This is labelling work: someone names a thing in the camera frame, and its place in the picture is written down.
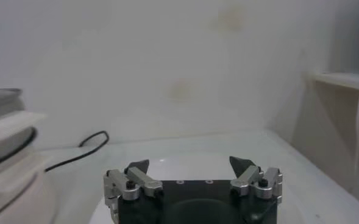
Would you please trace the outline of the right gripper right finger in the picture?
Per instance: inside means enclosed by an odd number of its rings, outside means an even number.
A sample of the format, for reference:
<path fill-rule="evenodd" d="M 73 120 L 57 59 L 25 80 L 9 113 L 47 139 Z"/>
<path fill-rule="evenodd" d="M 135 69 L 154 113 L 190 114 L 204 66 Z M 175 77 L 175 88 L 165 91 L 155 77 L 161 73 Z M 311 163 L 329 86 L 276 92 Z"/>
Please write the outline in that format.
<path fill-rule="evenodd" d="M 244 197 L 250 193 L 261 200 L 281 200 L 283 173 L 279 168 L 269 167 L 263 171 L 249 159 L 229 157 L 236 178 L 230 181 L 230 188 Z"/>

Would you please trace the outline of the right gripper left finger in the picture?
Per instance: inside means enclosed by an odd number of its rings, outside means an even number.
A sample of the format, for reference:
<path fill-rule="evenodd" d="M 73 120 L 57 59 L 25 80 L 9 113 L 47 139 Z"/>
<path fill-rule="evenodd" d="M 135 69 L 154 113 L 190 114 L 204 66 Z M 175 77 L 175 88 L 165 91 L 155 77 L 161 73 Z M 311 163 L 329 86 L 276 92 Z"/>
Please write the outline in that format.
<path fill-rule="evenodd" d="M 131 162 L 124 171 L 108 170 L 104 174 L 104 197 L 114 201 L 121 197 L 125 201 L 135 201 L 141 194 L 151 198 L 163 196 L 163 182 L 147 175 L 149 160 Z"/>

